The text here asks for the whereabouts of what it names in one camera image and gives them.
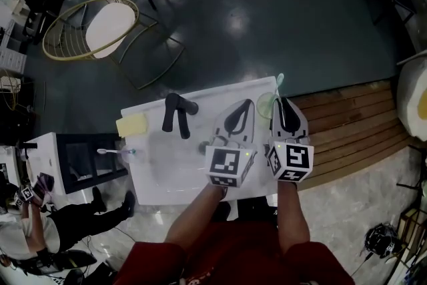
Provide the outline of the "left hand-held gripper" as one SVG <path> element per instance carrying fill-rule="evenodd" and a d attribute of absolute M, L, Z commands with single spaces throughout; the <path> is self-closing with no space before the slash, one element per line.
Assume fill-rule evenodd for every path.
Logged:
<path fill-rule="evenodd" d="M 205 141 L 205 175 L 211 185 L 241 187 L 253 166 L 257 145 L 254 139 L 255 105 L 251 99 L 237 101 L 216 118 L 213 134 L 238 138 L 242 142 L 219 139 Z"/>

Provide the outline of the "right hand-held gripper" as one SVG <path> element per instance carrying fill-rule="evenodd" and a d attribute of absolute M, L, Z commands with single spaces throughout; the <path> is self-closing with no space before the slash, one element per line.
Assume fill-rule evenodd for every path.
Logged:
<path fill-rule="evenodd" d="M 286 131 L 292 137 L 285 138 Z M 303 181 L 313 170 L 314 147 L 310 145 L 308 121 L 288 98 L 277 97 L 272 105 L 272 136 L 268 140 L 266 158 L 277 181 Z"/>

